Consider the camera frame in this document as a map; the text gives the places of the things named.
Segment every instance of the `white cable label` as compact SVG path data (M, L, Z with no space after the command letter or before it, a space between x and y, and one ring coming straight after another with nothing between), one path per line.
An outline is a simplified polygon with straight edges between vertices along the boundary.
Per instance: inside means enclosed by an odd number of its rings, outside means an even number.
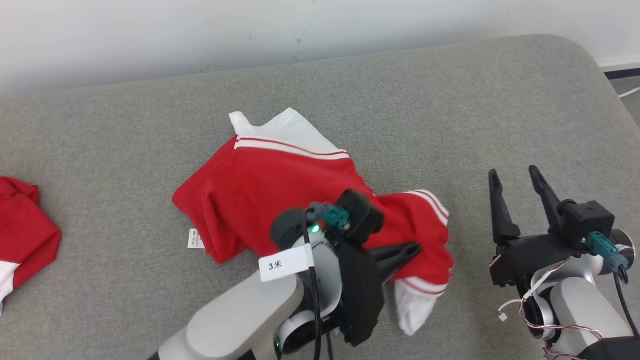
M196 229L189 230L189 243L187 244L188 249L204 249L204 243L202 242L202 238Z
M265 256L258 260L258 265L260 265L260 280L262 282L297 274L315 266L311 244Z

